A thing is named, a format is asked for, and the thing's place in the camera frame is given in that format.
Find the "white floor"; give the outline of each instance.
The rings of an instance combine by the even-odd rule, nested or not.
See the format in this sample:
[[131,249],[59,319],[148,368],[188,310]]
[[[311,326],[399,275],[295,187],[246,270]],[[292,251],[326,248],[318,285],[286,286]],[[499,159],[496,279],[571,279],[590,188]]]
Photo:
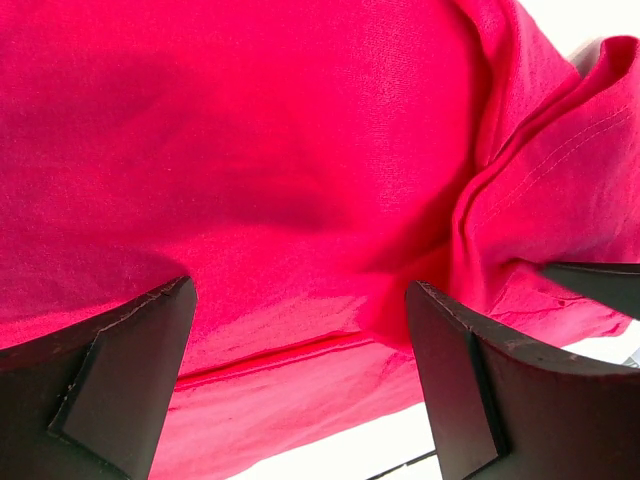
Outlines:
[[[639,0],[521,0],[543,32],[567,58],[593,40],[640,36]],[[567,347],[611,363],[640,348],[640,322],[617,338],[589,339]],[[311,445],[268,458],[233,480],[365,480],[434,450],[424,404],[360,425]],[[436,457],[401,468],[384,480],[440,480]]]

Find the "red shirt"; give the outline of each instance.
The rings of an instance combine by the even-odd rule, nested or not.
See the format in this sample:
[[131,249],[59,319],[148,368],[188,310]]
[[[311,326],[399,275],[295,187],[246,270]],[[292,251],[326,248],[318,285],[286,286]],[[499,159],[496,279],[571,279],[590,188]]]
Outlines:
[[10,2],[2,346],[190,274],[152,478],[211,479],[420,401],[410,280],[617,334],[532,265],[638,261],[637,51],[583,79],[511,0]]

